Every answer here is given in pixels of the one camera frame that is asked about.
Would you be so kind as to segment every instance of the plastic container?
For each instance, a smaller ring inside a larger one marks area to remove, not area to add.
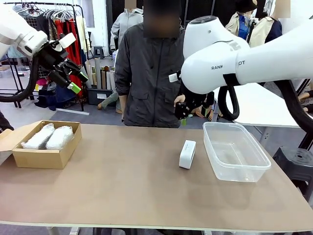
[[[218,179],[257,182],[270,169],[264,151],[242,125],[206,122],[203,130],[204,146]]]

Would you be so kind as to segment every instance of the table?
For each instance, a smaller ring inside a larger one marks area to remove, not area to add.
[[[219,88],[214,91],[217,101]],[[264,126],[260,143],[265,146],[272,131],[271,127],[299,128],[290,115],[285,101],[257,83],[235,87],[240,114],[234,122],[247,126]],[[230,96],[226,97],[228,108],[233,112]]]
[[[278,165],[257,183],[220,181],[202,130],[82,124],[63,170],[0,166],[0,221],[51,227],[313,230],[313,210]],[[197,142],[190,170],[185,140]]]

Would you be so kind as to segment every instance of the dark gray jacket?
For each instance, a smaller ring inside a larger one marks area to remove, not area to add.
[[[129,28],[121,42],[115,65],[119,95],[128,95],[125,125],[178,128],[174,100],[180,82],[170,83],[168,75],[180,70],[185,30],[178,38],[145,38],[143,24]]]

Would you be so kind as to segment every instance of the bubble wrapped item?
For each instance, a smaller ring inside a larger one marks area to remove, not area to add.
[[[39,132],[37,132],[26,143],[22,142],[21,145],[25,149],[45,149],[45,145],[49,138],[55,131],[53,123],[45,125]]]
[[[48,150],[60,150],[73,138],[74,134],[72,127],[61,126],[54,131],[46,144],[46,148]]]

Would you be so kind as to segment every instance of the human hand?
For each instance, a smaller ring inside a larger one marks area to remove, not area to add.
[[[176,99],[174,100],[174,107],[176,107],[176,103],[177,102],[184,102],[186,99],[185,95],[180,95],[180,96],[177,96]]]

